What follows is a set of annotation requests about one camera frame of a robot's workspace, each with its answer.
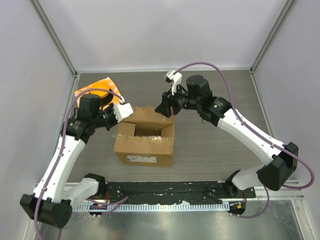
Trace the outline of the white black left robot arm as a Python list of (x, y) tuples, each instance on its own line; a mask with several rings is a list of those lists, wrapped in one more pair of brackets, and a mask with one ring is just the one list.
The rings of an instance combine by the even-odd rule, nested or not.
[(118, 124), (118, 106), (111, 103), (100, 109), (100, 97), (86, 94), (74, 115), (64, 122), (58, 145), (40, 183), (32, 194), (23, 194), (20, 206), (30, 219), (62, 229), (72, 215), (74, 207), (86, 199), (102, 199), (107, 192), (103, 176), (88, 173), (76, 186), (64, 190), (71, 170), (98, 128), (110, 130)]

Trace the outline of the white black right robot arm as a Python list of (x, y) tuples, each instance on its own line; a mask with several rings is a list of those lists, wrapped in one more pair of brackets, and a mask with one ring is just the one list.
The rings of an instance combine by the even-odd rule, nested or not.
[(203, 76), (189, 77), (186, 88), (181, 86), (182, 75), (173, 70), (166, 74), (165, 80), (171, 88), (162, 94), (156, 113), (169, 118), (182, 109), (195, 110), (204, 121), (234, 136), (260, 159), (261, 165), (237, 170), (227, 178), (225, 190), (230, 197), (236, 198), (250, 187), (264, 186), (277, 191), (296, 170), (298, 161), (285, 150), (297, 155), (298, 147), (292, 142), (284, 144), (272, 138), (247, 121), (232, 109), (229, 101), (213, 95)]

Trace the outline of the brown cardboard express box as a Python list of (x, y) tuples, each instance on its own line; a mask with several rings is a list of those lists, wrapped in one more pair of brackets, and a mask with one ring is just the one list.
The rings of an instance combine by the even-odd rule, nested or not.
[(134, 107), (118, 125), (114, 152), (124, 165), (171, 168), (174, 165), (175, 117), (152, 106)]

